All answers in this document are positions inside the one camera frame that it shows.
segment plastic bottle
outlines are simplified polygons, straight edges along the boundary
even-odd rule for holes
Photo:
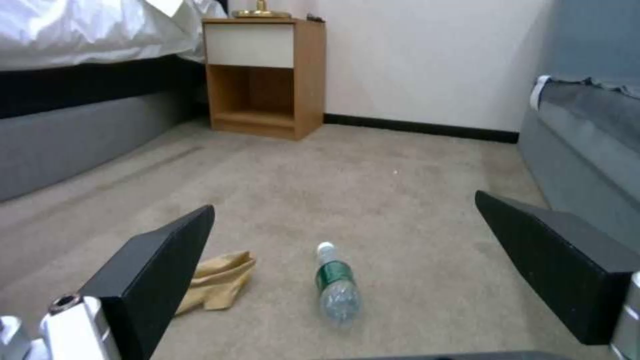
[[[338,260],[335,246],[318,245],[319,268],[316,286],[320,291],[320,311],[337,327],[349,327],[360,311],[360,293],[347,263]]]

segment crumpled cloth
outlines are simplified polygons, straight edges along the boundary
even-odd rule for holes
[[[175,312],[176,316],[200,305],[205,310],[223,310],[233,306],[238,292],[251,279],[255,263],[255,258],[248,251],[225,254],[199,263]]]

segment white bedsheet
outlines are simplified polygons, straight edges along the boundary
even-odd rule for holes
[[[227,17],[215,0],[1,0],[0,71],[168,54],[202,62],[205,16]]]

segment beige carpet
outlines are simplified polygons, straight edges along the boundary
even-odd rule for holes
[[[313,359],[579,345],[516,273],[473,203],[477,189],[543,204],[514,145],[324,126],[302,142],[181,125],[134,153],[0,204],[0,312],[34,334],[129,237],[216,206],[205,257],[252,250],[229,311],[174,320],[154,359]],[[334,241],[364,313],[319,317],[314,249]]]

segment wooden nightstand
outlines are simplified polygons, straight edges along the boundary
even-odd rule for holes
[[[299,140],[322,126],[324,24],[205,19],[211,126]]]

